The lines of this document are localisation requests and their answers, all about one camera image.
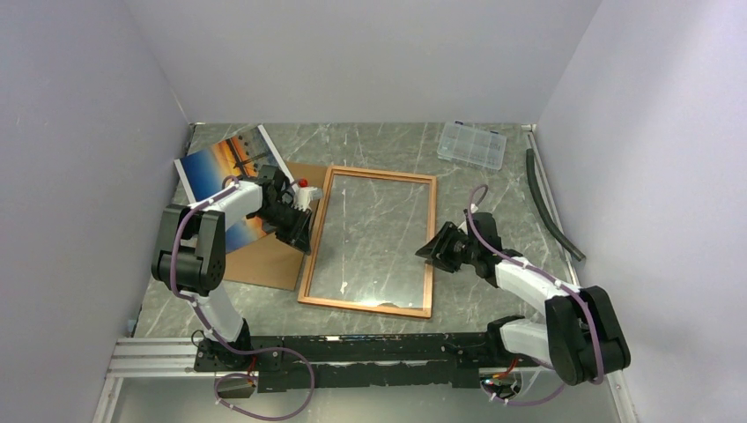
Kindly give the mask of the sunset landscape photo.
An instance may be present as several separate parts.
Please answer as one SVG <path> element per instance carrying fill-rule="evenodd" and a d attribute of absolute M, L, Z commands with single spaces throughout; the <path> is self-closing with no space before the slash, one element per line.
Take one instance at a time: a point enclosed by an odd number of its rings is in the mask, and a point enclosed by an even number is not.
<path fill-rule="evenodd" d="M 291 182 L 296 180 L 262 125 L 189 153 L 174 165 L 189 202 L 173 213 L 170 248 L 196 237 L 226 252 L 226 232 L 244 219 L 259 218 L 262 230 L 275 234 L 259 217 L 259 170 L 279 167 Z"/>

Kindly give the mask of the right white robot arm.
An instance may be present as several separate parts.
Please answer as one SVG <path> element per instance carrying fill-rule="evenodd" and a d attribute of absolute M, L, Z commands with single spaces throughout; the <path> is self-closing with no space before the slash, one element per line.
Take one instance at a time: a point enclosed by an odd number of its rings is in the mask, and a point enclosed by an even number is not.
<path fill-rule="evenodd" d="M 630 366 L 629 346 L 604 289 L 566 283 L 504 248 L 491 214 L 466 211 L 464 216 L 459 226 L 446 222 L 416 255 L 449 273 L 470 265 L 490 286 L 519 297 L 543 317 L 540 323 L 520 315 L 489 323 L 484 353 L 492 364 L 531 358 L 571 386 L 598 382 Z"/>

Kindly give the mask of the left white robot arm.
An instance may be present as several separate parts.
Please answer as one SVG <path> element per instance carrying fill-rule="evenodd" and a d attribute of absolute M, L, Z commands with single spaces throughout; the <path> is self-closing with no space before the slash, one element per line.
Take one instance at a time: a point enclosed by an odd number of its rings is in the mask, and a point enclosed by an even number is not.
<path fill-rule="evenodd" d="M 207 340 L 218 343 L 218 359 L 240 370 L 252 358 L 247 321 L 222 286 L 226 272 L 226 231 L 245 218 L 260 218 L 277 240 L 311 253 L 312 202 L 322 190 L 291 181 L 274 166 L 257 176 L 228 176 L 217 193 L 188 205 L 170 204 L 161 216 L 152 277 L 188 303 Z"/>

